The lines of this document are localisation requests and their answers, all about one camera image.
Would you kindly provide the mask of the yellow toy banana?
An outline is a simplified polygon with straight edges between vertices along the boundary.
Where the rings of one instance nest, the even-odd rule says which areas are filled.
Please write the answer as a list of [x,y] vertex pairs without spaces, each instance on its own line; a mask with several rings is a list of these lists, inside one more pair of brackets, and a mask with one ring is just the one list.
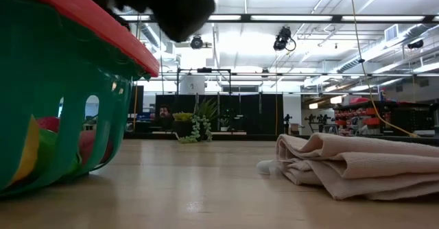
[[38,158],[38,148],[39,148],[39,126],[37,120],[32,115],[29,119],[29,125],[27,129],[27,135],[25,138],[25,144],[21,155],[21,160],[19,163],[19,168],[14,174],[11,184],[22,180],[33,172],[36,166]]

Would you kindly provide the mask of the black overhead rig beam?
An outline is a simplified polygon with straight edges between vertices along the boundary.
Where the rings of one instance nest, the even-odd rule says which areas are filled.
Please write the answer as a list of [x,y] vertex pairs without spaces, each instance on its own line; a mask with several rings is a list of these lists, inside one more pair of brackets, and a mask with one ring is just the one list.
[[214,14],[208,23],[439,24],[439,15]]

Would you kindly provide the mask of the pinkish red toy fruit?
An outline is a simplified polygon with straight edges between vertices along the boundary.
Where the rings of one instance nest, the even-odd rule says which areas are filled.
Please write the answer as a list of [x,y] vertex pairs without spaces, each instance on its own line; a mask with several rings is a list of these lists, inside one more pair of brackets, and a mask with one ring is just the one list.
[[[89,158],[91,157],[94,142],[95,142],[95,135],[96,135],[95,130],[86,130],[86,131],[81,131],[80,133],[79,151],[80,151],[80,156],[82,158],[82,165],[85,165],[88,162]],[[100,161],[100,164],[106,162],[110,158],[113,148],[114,147],[112,141],[108,140],[106,151],[103,158]]]

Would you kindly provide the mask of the black gantry frame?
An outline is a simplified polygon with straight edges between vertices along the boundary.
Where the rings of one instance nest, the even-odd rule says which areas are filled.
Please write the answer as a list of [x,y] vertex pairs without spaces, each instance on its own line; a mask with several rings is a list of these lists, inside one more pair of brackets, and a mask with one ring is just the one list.
[[181,77],[187,76],[187,75],[201,75],[205,77],[205,85],[206,85],[206,77],[209,75],[215,76],[215,77],[221,77],[222,79],[226,80],[228,82],[229,87],[229,94],[231,94],[231,78],[232,78],[232,71],[230,69],[212,69],[212,68],[197,68],[197,69],[181,69],[177,68],[176,71],[176,94],[179,95],[179,85]]

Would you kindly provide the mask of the shelf with red bins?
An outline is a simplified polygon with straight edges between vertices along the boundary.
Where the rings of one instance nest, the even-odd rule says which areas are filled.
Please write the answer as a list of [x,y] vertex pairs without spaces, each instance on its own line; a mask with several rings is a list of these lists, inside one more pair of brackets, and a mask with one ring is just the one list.
[[335,124],[345,136],[409,136],[435,127],[439,103],[363,101],[334,108]]

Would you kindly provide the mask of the potted artificial succulent plant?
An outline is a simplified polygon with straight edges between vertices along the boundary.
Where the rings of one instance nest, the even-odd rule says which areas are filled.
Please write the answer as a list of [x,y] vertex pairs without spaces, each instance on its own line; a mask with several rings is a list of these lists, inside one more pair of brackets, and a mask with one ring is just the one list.
[[218,105],[214,99],[204,99],[201,104],[195,105],[193,113],[174,113],[173,127],[178,141],[180,143],[212,141],[212,120],[217,115],[217,109]]

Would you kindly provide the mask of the green toy leafy vegetable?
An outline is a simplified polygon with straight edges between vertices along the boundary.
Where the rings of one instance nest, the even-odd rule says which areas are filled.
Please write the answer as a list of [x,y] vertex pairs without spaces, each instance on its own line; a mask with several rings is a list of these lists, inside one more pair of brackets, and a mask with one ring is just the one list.
[[[47,129],[39,129],[38,156],[34,169],[30,174],[31,178],[37,179],[48,170],[49,163],[55,156],[57,138],[58,134],[56,132]],[[60,177],[60,179],[64,179],[75,173],[81,167],[81,164],[82,157],[76,152],[75,158],[71,161],[69,169]]]

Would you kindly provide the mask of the person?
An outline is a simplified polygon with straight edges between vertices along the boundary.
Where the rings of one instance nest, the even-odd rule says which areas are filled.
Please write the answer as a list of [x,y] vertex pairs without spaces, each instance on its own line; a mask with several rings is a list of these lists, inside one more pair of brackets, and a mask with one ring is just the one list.
[[171,130],[173,127],[174,117],[169,106],[162,105],[159,108],[157,126],[162,130]]

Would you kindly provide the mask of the black partition wall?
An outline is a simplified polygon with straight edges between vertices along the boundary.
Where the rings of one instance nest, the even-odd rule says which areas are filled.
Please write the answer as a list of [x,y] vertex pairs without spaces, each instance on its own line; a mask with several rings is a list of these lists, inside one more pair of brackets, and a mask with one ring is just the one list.
[[204,102],[214,105],[211,129],[221,127],[250,135],[284,133],[283,96],[269,93],[215,95],[157,95],[157,106],[169,106],[172,112],[202,110]]

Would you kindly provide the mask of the teal basket with orange rim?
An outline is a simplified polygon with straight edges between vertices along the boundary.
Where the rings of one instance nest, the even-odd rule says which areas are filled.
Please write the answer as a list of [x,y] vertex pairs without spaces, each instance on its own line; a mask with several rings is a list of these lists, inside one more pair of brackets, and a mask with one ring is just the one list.
[[[123,140],[133,82],[158,71],[144,44],[92,0],[0,0],[0,199],[107,165]],[[55,156],[39,178],[11,184],[32,115],[60,118]],[[96,131],[91,157],[60,179],[86,130]],[[114,148],[100,164],[108,140]]]

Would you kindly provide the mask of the black aluminium table frame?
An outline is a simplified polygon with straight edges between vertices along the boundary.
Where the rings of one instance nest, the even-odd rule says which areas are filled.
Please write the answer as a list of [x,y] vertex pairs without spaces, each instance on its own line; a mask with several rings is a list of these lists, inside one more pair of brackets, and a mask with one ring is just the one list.
[[[276,141],[277,135],[273,134],[232,134],[231,132],[226,132],[221,134],[216,132],[213,135],[214,141]],[[366,136],[366,138],[377,138],[387,141],[398,141],[407,143],[418,143],[424,145],[431,145],[434,147],[439,147],[439,138],[425,138],[418,137],[412,138],[408,136]],[[139,140],[176,140],[177,136],[174,133],[138,133],[138,132],[126,132],[124,134],[124,139],[139,139]]]

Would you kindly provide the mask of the white cloth tag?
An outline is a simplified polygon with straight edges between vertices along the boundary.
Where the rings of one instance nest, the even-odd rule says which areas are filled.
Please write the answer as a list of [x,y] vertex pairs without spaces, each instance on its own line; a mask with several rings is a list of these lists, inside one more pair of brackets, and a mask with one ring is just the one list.
[[262,160],[258,162],[257,170],[261,175],[277,176],[281,174],[276,160]]

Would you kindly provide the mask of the folded beige cloth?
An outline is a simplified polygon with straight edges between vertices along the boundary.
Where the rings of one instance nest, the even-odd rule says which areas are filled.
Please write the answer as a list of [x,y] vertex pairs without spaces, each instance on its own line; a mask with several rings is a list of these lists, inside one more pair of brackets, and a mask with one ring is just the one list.
[[356,136],[282,134],[276,166],[295,185],[323,186],[335,200],[398,200],[439,193],[439,147]]

